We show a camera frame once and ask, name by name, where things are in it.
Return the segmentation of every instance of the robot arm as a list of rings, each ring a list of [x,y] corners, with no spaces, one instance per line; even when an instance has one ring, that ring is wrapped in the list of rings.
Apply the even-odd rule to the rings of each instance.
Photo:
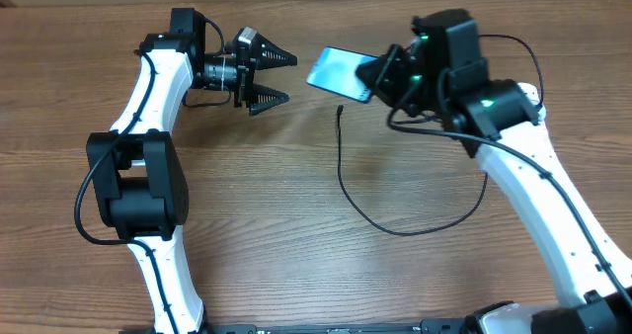
[[[415,18],[412,27],[416,38],[410,49],[391,45],[386,54],[361,64],[357,77],[393,107],[387,122],[391,128],[460,139],[469,156],[478,159],[534,239],[560,304],[557,310],[543,311],[501,303],[466,318],[465,328],[516,334],[629,330],[631,313],[624,304],[630,302],[632,261],[605,234],[564,171],[543,120],[527,98],[534,91],[512,80],[489,79],[476,22],[466,11]],[[410,117],[434,112],[445,131],[394,125],[392,118],[400,109]],[[534,169],[495,143],[543,169]],[[549,175],[568,195],[579,220]]]
[[[176,115],[185,93],[194,82],[194,71],[185,52],[175,49],[153,49],[147,55],[154,62],[156,81],[151,90],[149,100],[130,133],[145,134],[151,129],[172,132]],[[138,82],[131,94],[129,103],[122,115],[112,125],[110,131],[120,132],[131,122],[132,115],[138,111],[140,101],[147,90],[150,78],[148,61],[141,57]]]
[[[198,334],[205,326],[183,244],[189,189],[171,140],[183,98],[190,88],[228,90],[235,107],[245,104],[254,116],[289,99],[254,84],[255,71],[296,65],[294,55],[251,28],[242,29],[223,55],[204,54],[206,21],[193,9],[174,9],[170,32],[147,36],[129,103],[111,132],[92,133],[87,144],[102,221],[128,242],[138,261],[154,307],[155,333]],[[137,113],[140,118],[129,134],[119,135]],[[119,170],[132,166],[144,166],[147,177],[122,178]]]
[[[546,126],[525,122],[501,131],[500,143],[530,156],[553,174],[579,210],[584,223],[621,284],[632,286],[632,262],[608,237],[560,163]],[[512,203],[544,259],[562,307],[586,304],[585,294],[596,291],[607,297],[616,293],[568,207],[533,168],[501,149],[479,147],[481,168]]]

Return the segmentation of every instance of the wooden table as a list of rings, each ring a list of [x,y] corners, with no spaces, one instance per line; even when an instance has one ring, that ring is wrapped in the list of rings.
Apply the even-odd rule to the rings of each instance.
[[[458,143],[393,132],[378,100],[355,104],[304,82],[323,46],[383,53],[411,38],[413,15],[446,8],[468,9],[481,33],[531,44],[557,151],[601,224],[632,255],[632,0],[193,6],[227,37],[252,26],[300,62],[257,73],[258,83],[291,96],[282,107],[254,118],[229,106],[178,116],[173,136],[191,190],[187,254],[213,323],[417,321],[503,299],[554,300],[537,249],[495,185],[461,225],[405,239],[367,224],[338,186],[334,119],[342,103],[344,177],[375,220],[419,229],[474,204],[482,176]],[[138,73],[132,51],[146,34],[168,29],[170,8],[0,9],[0,332],[151,326],[129,251],[87,243],[71,210],[88,170],[86,139],[119,117]],[[517,43],[483,46],[493,77],[537,81]],[[84,222],[112,237],[93,195]]]

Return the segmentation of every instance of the black wire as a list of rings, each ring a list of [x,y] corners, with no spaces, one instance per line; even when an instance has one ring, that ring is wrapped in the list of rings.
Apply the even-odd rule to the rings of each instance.
[[[395,125],[393,123],[393,117],[395,116],[397,111],[399,111],[401,109],[401,106],[403,106],[406,103],[406,101],[408,99],[410,99],[411,96],[413,96],[415,94],[415,92],[417,91],[418,87],[419,86],[415,86],[415,87],[411,88],[404,95],[404,98],[402,98],[400,103],[398,103],[398,105],[391,110],[391,112],[388,114],[388,118],[386,119],[386,124],[388,125],[388,127],[390,127],[393,130],[406,132],[406,133],[421,134],[421,135],[444,136],[444,137],[450,137],[452,139],[468,140],[468,141],[474,141],[474,142],[479,142],[479,143],[482,143],[482,144],[490,145],[490,146],[497,147],[497,148],[503,150],[504,152],[506,152],[506,153],[518,158],[520,161],[522,161],[522,162],[528,164],[529,166],[531,166],[532,168],[534,168],[540,174],[540,177],[542,179],[547,180],[551,184],[551,186],[553,186],[553,188],[560,194],[560,197],[562,197],[562,199],[564,200],[564,203],[566,204],[566,206],[569,208],[569,210],[573,214],[573,217],[575,218],[575,221],[577,222],[578,226],[580,227],[580,230],[582,231],[582,233],[584,234],[584,237],[586,238],[587,242],[589,243],[589,245],[590,245],[590,247],[592,249],[592,252],[594,253],[594,255],[596,256],[596,258],[597,258],[597,260],[599,262],[599,265],[601,266],[603,271],[607,274],[607,276],[610,278],[610,280],[612,281],[612,284],[614,285],[614,287],[618,291],[619,295],[621,296],[621,298],[625,302],[626,306],[628,307],[628,310],[632,313],[632,298],[630,298],[630,295],[628,294],[627,290],[623,287],[623,285],[621,285],[619,280],[616,278],[616,276],[612,272],[610,263],[608,263],[607,260],[605,260],[605,257],[601,253],[601,250],[596,245],[596,242],[594,241],[593,235],[591,234],[591,232],[589,231],[588,227],[586,226],[586,223],[582,219],[582,216],[580,215],[580,212],[577,210],[577,208],[573,204],[573,201],[571,200],[569,195],[566,193],[566,191],[564,191],[562,186],[553,178],[553,174],[552,173],[550,173],[549,171],[544,169],[542,166],[540,166],[537,162],[533,161],[531,158],[521,154],[519,151],[517,151],[517,150],[515,150],[515,149],[513,149],[513,148],[511,148],[509,146],[503,145],[503,144],[501,144],[499,142],[487,139],[487,138],[483,138],[483,137],[479,137],[479,136],[475,136],[475,135],[470,135],[470,134],[465,134],[465,133],[460,133],[460,132],[452,132],[452,131],[444,131],[444,130],[432,130],[432,129],[423,129],[423,128],[399,126],[399,125]],[[438,95],[437,97],[440,100],[443,99],[442,95]]]
[[[128,135],[129,132],[134,128],[136,123],[140,120],[140,115],[142,114],[142,111],[145,108],[145,105],[147,104],[147,101],[149,100],[149,96],[151,95],[151,91],[154,87],[154,82],[156,80],[156,74],[157,74],[156,67],[154,66],[154,62],[147,55],[146,52],[142,52],[141,57],[144,57],[147,60],[147,63],[149,63],[150,72],[149,72],[149,84],[147,85],[147,90],[145,91],[145,95],[142,97],[142,100],[140,101],[140,104],[138,105],[138,109],[132,115],[129,125],[112,141],[112,143],[110,144],[110,147],[108,147],[108,150],[104,152],[104,154],[101,155],[101,157],[97,160],[97,162],[95,162],[92,168],[90,168],[90,171],[88,171],[86,178],[81,183],[81,187],[79,188],[79,192],[77,193],[77,199],[75,200],[75,226],[77,227],[77,231],[79,231],[79,233],[81,234],[81,236],[83,236],[84,239],[88,240],[89,242],[95,245],[134,244],[134,245],[140,246],[141,248],[143,248],[143,250],[145,250],[145,255],[149,257],[149,260],[151,261],[151,266],[154,270],[154,276],[156,277],[156,284],[158,285],[158,293],[160,293],[160,298],[162,299],[164,310],[167,312],[167,316],[169,316],[169,321],[171,322],[171,326],[174,330],[174,334],[178,334],[178,326],[176,325],[176,320],[171,311],[171,304],[167,302],[167,296],[165,295],[165,290],[162,286],[160,272],[158,270],[158,264],[156,262],[156,257],[154,256],[154,251],[147,244],[138,240],[97,239],[93,237],[92,235],[88,234],[86,229],[83,227],[83,224],[81,223],[81,205],[83,203],[83,198],[86,195],[86,191],[88,190],[88,185],[90,185],[90,182],[92,181],[95,175],[95,172],[97,171],[99,166],[101,166],[101,164],[106,159],[106,157],[108,157],[108,155],[112,153],[112,151],[119,144],[121,139],[124,136]]]
[[[531,55],[531,58],[533,59],[533,64],[535,64],[535,69],[537,70],[537,78],[540,81],[540,102],[538,102],[538,104],[535,106],[535,109],[537,111],[541,110],[542,106],[544,105],[544,77],[542,77],[542,70],[540,69],[540,63],[537,61],[537,57],[535,56],[535,53],[533,52],[531,47],[529,47],[529,45],[526,44],[526,42],[523,42],[522,40],[520,40],[520,39],[518,39],[516,37],[503,35],[503,34],[482,34],[482,35],[480,35],[478,37],[479,38],[503,38],[503,39],[510,39],[510,40],[515,41],[515,42],[519,42],[520,44],[522,44],[522,46],[524,46],[524,48],[526,48],[527,51],[529,51],[529,54]]]
[[[443,88],[445,86],[445,76],[447,76],[447,74],[449,73],[449,69],[448,68],[443,68],[443,70],[438,74],[438,78],[436,80],[436,93],[439,96],[443,96]],[[419,86],[416,86],[414,88],[411,88],[410,90],[408,90],[408,92],[414,93],[415,91],[417,91],[417,88]],[[401,103],[403,103],[404,101],[408,100],[411,96],[407,96],[406,94],[404,95],[404,97],[402,97],[402,100],[400,101],[400,106]],[[444,98],[439,98],[438,99],[438,108],[440,109],[441,113],[444,116],[447,116],[447,102],[445,101]]]
[[[411,120],[411,121],[396,121],[393,122],[396,125],[410,125],[410,124],[424,124],[424,123],[429,123],[429,122],[440,122],[441,119],[438,116],[429,116],[424,112],[421,112],[420,115],[422,116],[420,119],[417,120]]]
[[[196,103],[193,105],[189,105],[187,104],[187,94],[185,94],[185,96],[182,98],[182,105],[188,108],[200,108],[200,107],[217,107],[217,106],[223,106],[225,104],[228,104],[228,102],[230,102],[230,99],[232,98],[232,94],[230,93],[230,91],[228,91],[228,98],[226,98],[225,100],[221,101],[221,102],[212,102],[212,103]]]
[[[220,56],[222,54],[224,54],[225,52],[225,47],[224,47],[224,34],[221,32],[221,29],[219,29],[219,27],[217,26],[217,24],[215,24],[213,21],[211,21],[209,18],[204,18],[204,20],[210,24],[215,31],[217,32],[217,34],[219,35],[219,41],[221,43],[221,46],[219,48],[218,52],[215,53],[209,53],[209,56]],[[200,108],[200,107],[217,107],[217,106],[223,106],[225,104],[228,104],[228,102],[230,102],[230,99],[232,98],[232,94],[230,93],[230,90],[228,91],[228,98],[226,98],[224,101],[222,102],[210,102],[210,103],[197,103],[197,104],[193,104],[193,105],[189,105],[187,104],[187,94],[185,94],[185,96],[182,98],[182,105],[188,108]]]
[[[419,230],[419,231],[414,231],[414,232],[399,232],[399,231],[393,231],[393,230],[389,230],[381,225],[379,225],[378,223],[376,223],[375,221],[373,221],[373,219],[371,219],[370,217],[368,217],[368,215],[366,215],[362,209],[360,209],[356,203],[352,200],[351,196],[349,196],[349,193],[347,193],[347,189],[345,189],[345,184],[343,183],[343,176],[342,176],[342,159],[343,159],[343,139],[342,139],[342,130],[341,130],[341,126],[340,126],[340,115],[343,113],[343,106],[338,106],[338,110],[336,111],[336,131],[337,131],[337,136],[338,136],[338,182],[340,183],[340,188],[343,190],[343,193],[345,194],[345,197],[347,198],[347,201],[349,201],[349,203],[352,205],[352,207],[354,207],[355,210],[357,210],[357,212],[362,215],[362,217],[364,219],[366,219],[366,221],[368,221],[371,225],[373,225],[374,227],[376,227],[377,229],[391,234],[391,235],[396,235],[396,236],[417,236],[417,235],[423,235],[423,234],[430,234],[436,231],[441,231],[441,230],[445,230],[448,229],[460,222],[462,222],[463,220],[467,219],[470,215],[472,215],[476,209],[478,209],[478,206],[481,205],[481,202],[483,202],[483,197],[485,196],[485,190],[487,189],[487,181],[489,176],[487,174],[485,174],[485,179],[483,180],[483,188],[481,189],[481,195],[478,198],[478,201],[476,201],[476,205],[474,205],[474,207],[472,208],[471,211],[469,211],[468,213],[466,213],[465,215],[463,215],[461,218],[448,223],[446,225],[442,225],[442,226],[438,226],[438,227],[434,227],[434,228],[428,228],[428,229],[424,229],[424,230]]]
[[[204,18],[205,21],[210,24],[215,31],[217,32],[217,34],[219,35],[219,41],[221,43],[221,46],[219,47],[219,51],[216,53],[210,53],[210,56],[219,56],[224,54],[224,34],[221,33],[221,29],[219,29],[219,27],[217,26],[217,24],[215,24],[213,21],[211,21],[209,18]]]

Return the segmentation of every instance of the blue phone screen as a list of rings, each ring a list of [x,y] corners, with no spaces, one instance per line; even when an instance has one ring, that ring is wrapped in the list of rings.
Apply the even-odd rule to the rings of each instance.
[[[356,77],[356,68],[375,58],[357,52],[325,47],[307,76],[307,84],[358,102],[368,103],[371,93]]]

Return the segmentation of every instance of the phone screen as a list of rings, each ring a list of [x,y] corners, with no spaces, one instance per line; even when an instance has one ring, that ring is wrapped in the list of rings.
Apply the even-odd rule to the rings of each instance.
[[[368,103],[371,92],[356,77],[356,68],[375,58],[353,51],[325,47],[307,76],[307,84],[361,103]]]

